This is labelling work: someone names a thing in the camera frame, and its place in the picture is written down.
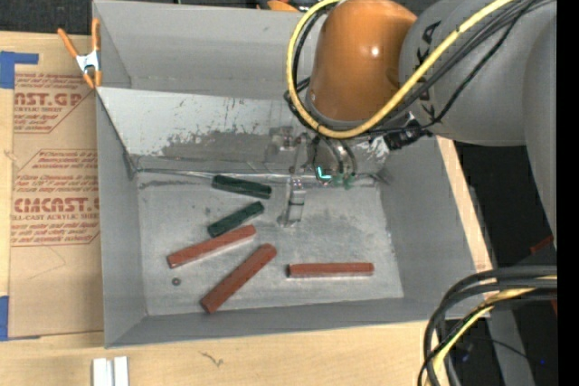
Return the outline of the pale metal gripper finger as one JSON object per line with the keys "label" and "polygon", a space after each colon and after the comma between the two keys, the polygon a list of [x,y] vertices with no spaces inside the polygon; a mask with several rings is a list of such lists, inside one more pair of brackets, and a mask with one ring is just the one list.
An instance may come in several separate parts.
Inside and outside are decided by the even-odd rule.
{"label": "pale metal gripper finger", "polygon": [[298,170],[304,133],[296,128],[276,127],[271,132],[271,161],[284,164],[290,174]]}
{"label": "pale metal gripper finger", "polygon": [[306,196],[307,191],[302,179],[291,177],[288,182],[283,208],[278,217],[278,224],[281,227],[291,227],[301,222]]}

